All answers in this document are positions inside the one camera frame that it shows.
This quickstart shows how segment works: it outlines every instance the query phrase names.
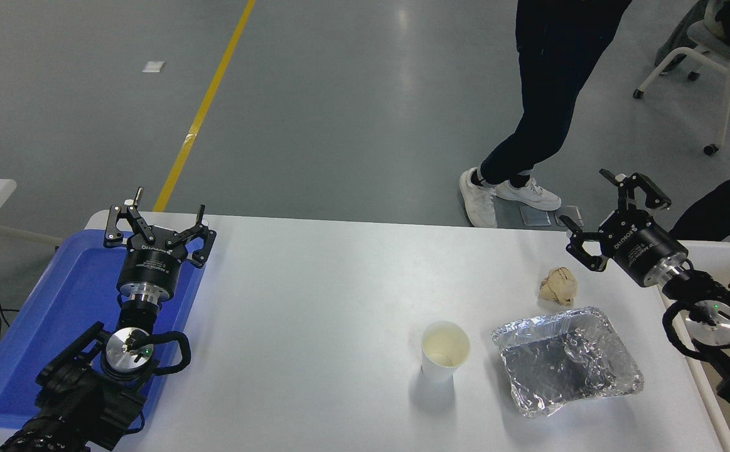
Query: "white paper cup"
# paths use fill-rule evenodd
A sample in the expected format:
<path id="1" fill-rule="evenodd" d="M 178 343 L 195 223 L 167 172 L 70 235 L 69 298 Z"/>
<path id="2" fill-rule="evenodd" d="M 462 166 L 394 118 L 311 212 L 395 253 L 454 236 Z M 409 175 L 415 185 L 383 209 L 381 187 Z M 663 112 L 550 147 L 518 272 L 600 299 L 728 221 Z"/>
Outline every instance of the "white paper cup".
<path id="1" fill-rule="evenodd" d="M 468 358 L 471 343 L 462 328 L 450 321 L 437 321 L 423 331 L 423 375 L 440 383 L 454 375 Z"/>

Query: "white sneaker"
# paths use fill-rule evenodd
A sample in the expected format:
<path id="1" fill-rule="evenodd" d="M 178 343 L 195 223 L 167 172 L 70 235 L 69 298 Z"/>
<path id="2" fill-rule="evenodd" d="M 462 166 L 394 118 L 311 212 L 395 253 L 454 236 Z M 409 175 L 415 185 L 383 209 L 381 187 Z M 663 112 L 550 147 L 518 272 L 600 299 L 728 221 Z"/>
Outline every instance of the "white sneaker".
<path id="1" fill-rule="evenodd" d="M 557 210 L 562 204 L 559 196 L 537 185 L 534 177 L 530 177 L 522 188 L 514 188 L 510 181 L 505 180 L 496 187 L 496 196 L 502 200 L 520 201 L 531 208 L 546 212 Z"/>
<path id="2" fill-rule="evenodd" d="M 496 223 L 496 208 L 493 206 L 493 189 L 474 185 L 471 174 L 476 167 L 465 171 L 459 177 L 459 192 L 465 201 L 465 212 L 468 220 L 477 228 L 498 228 Z"/>

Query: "floor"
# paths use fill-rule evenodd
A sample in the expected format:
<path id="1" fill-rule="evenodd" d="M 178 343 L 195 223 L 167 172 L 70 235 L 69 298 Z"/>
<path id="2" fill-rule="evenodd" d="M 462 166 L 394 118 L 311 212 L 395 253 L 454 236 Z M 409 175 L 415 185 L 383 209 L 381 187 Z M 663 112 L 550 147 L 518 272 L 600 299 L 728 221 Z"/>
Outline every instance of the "floor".
<path id="1" fill-rule="evenodd" d="M 166 211 L 467 227 L 457 178 L 522 112 L 515 5 L 259 0 Z M 632 4 L 565 146 L 536 168 L 586 229 L 615 205 L 600 168 L 654 180 L 674 201 L 655 216 L 666 229 L 730 175 L 730 126 L 726 148 L 701 151 L 721 75 L 678 68 L 631 97 L 691 5 Z M 0 178 L 18 183 L 0 224 L 66 237 L 139 185 L 152 209 L 245 6 L 0 2 Z M 141 73 L 150 60 L 160 74 Z M 517 209 L 497 200 L 499 226 L 525 228 Z M 53 252 L 0 237 L 6 305 Z"/>

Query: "aluminum foil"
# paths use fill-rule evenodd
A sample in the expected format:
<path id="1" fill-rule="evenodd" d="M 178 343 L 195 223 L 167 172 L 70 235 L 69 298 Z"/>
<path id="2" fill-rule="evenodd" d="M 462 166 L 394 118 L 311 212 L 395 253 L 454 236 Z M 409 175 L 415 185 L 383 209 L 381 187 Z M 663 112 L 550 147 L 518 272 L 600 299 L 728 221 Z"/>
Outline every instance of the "aluminum foil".
<path id="1" fill-rule="evenodd" d="M 493 343 L 525 417 L 550 416 L 569 401 L 643 389 L 635 360 L 594 307 L 513 321 L 493 332 Z"/>

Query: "yellow tape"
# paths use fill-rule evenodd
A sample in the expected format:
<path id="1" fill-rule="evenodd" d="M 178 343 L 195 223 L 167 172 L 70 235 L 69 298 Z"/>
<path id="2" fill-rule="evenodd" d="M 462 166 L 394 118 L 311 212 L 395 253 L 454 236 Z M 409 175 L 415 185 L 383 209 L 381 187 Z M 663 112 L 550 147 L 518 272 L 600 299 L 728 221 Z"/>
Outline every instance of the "yellow tape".
<path id="1" fill-rule="evenodd" d="M 169 197 L 172 196 L 175 184 L 178 183 L 178 177 L 180 177 L 181 170 L 183 170 L 183 166 L 186 164 L 189 152 L 192 151 L 192 145 L 198 137 L 198 132 L 200 132 L 200 127 L 203 125 L 203 120 L 206 119 L 206 113 L 212 106 L 213 97 L 217 93 L 217 88 L 219 88 L 219 82 L 222 81 L 222 75 L 225 75 L 225 70 L 230 62 L 230 57 L 233 56 L 233 50 L 236 49 L 236 44 L 239 42 L 239 36 L 242 35 L 242 30 L 245 29 L 247 18 L 250 16 L 250 11 L 253 9 L 253 5 L 255 5 L 255 3 L 256 0 L 247 0 L 247 5 L 245 6 L 244 11 L 242 11 L 242 17 L 239 18 L 239 22 L 233 30 L 228 46 L 225 48 L 225 53 L 222 54 L 222 59 L 219 60 L 219 66 L 217 66 L 212 82 L 209 84 L 209 89 L 207 89 L 206 95 L 203 96 L 203 101 L 200 103 L 200 108 L 198 108 L 198 113 L 195 115 L 195 120 L 192 121 L 192 126 L 190 126 L 189 132 L 183 140 L 181 151 L 178 152 L 178 157 L 175 157 L 175 163 L 173 163 L 172 169 L 169 170 L 169 175 L 166 178 L 166 182 L 164 182 L 163 188 L 161 188 L 161 193 L 158 194 L 158 199 L 156 200 L 155 206 L 153 206 L 153 212 L 163 212 L 166 208 L 166 204 L 169 203 Z"/>

